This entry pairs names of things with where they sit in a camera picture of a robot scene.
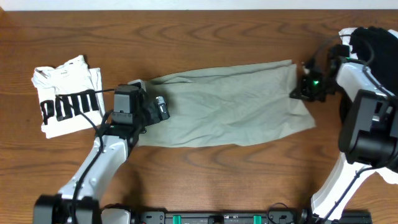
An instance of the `gray-green fabric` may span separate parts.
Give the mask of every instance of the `gray-green fabric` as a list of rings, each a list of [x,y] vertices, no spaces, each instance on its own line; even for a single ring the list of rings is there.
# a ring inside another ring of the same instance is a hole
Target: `gray-green fabric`
[[[139,145],[249,146],[303,131],[315,122],[296,86],[291,60],[180,72],[146,82],[165,97],[170,119],[147,127]]]

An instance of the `black cloth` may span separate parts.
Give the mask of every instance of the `black cloth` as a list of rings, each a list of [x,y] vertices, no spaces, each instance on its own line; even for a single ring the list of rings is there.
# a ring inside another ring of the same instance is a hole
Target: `black cloth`
[[[373,76],[389,91],[398,95],[398,39],[383,28],[357,28],[352,35],[366,40],[372,46],[374,61],[369,65]],[[352,53],[360,60],[369,60],[370,51],[362,40],[352,37]]]

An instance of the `white cloth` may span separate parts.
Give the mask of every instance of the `white cloth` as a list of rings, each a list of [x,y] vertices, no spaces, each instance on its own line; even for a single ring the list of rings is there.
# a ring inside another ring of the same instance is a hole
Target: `white cloth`
[[[352,34],[356,29],[357,29],[357,28],[345,28],[345,29],[342,29],[342,30],[339,32],[339,35],[349,35],[349,34]],[[398,32],[397,32],[397,31],[395,31],[395,30],[389,30],[388,32],[389,32],[390,34],[392,34],[392,35],[394,35],[395,37],[398,38]],[[349,44],[349,40],[351,40],[351,37],[340,37],[340,38],[341,38],[341,41],[342,41],[343,45],[349,46],[349,56],[350,56],[351,58],[353,58],[353,59],[358,59],[358,56],[356,55],[356,53],[354,53],[354,54],[351,53],[351,52],[353,51],[353,46],[351,46],[351,45]]]
[[[139,144],[202,147],[260,144],[315,126],[296,87],[291,60],[181,72],[146,83],[165,97],[170,118],[147,127]]]
[[[37,88],[39,103],[45,100],[53,100],[55,95],[79,93],[85,90],[102,90],[101,71],[99,68],[88,69],[88,66],[82,55],[71,59],[63,65],[52,67],[37,67],[34,70],[33,85]],[[94,122],[95,125],[101,124],[104,115],[105,106],[102,93],[96,94],[99,111],[93,111],[90,100],[90,111],[85,115]],[[57,121],[56,116],[48,119],[48,124],[42,124],[42,131],[46,138],[61,136],[63,134],[73,133],[82,129],[92,128],[91,124],[82,115]]]

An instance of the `white wall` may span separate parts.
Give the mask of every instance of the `white wall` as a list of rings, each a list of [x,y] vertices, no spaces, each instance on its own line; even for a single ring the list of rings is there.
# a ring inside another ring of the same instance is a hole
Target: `white wall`
[[[398,0],[0,0],[5,11],[398,9]]]

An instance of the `wooden table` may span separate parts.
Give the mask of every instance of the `wooden table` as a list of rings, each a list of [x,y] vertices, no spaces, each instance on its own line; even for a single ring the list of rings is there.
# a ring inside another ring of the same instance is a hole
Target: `wooden table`
[[[10,12],[0,22],[0,223],[30,223],[40,194],[67,183],[93,144],[92,129],[53,139],[31,77],[86,55],[104,88],[196,68],[311,56],[345,27],[398,29],[397,11]],[[107,109],[113,94],[105,93]],[[249,147],[139,147],[117,172],[101,204],[177,210],[303,207],[337,156],[339,96],[306,104],[317,127]],[[368,208],[375,223],[398,223],[398,190],[371,176],[348,208]]]

